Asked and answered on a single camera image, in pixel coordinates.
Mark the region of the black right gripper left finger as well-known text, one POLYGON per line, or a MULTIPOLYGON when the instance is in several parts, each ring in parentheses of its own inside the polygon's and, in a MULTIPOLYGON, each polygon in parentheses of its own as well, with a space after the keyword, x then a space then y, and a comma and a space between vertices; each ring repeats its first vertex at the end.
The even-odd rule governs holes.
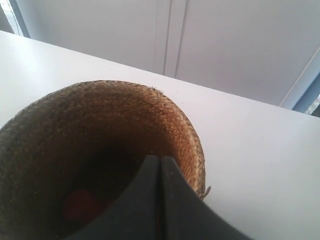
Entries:
POLYGON ((161 162, 147 155, 120 197, 95 220, 68 237, 70 240, 160 240, 161 162))

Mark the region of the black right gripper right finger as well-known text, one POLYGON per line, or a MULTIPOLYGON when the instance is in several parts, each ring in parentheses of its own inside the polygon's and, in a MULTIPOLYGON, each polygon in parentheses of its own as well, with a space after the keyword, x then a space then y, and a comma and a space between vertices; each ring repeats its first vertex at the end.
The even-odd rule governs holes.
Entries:
POLYGON ((240 232, 195 194, 172 157, 162 157, 160 162, 164 240, 240 239, 240 232))

